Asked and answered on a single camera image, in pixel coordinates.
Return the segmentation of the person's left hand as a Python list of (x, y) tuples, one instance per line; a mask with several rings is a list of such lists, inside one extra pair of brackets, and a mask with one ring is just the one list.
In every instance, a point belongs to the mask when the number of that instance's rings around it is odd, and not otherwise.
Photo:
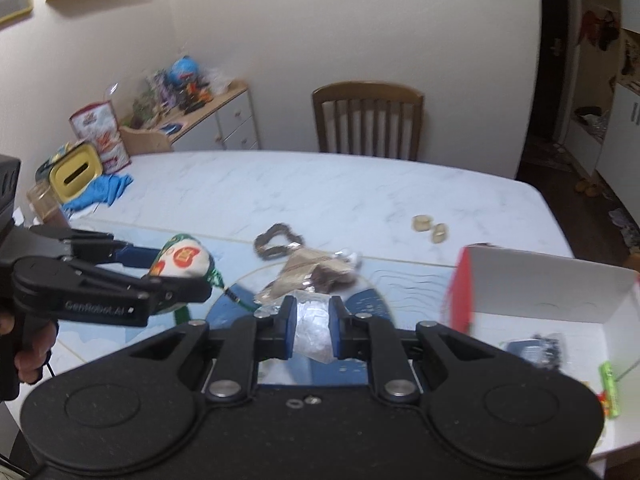
[(24, 344), (23, 336), (17, 337), (21, 347), (12, 347), (16, 321), (9, 312), (1, 313), (1, 387), (14, 382), (33, 385), (40, 381), (43, 367), (50, 358), (51, 350), (58, 338), (58, 324), (48, 321), (30, 336)]

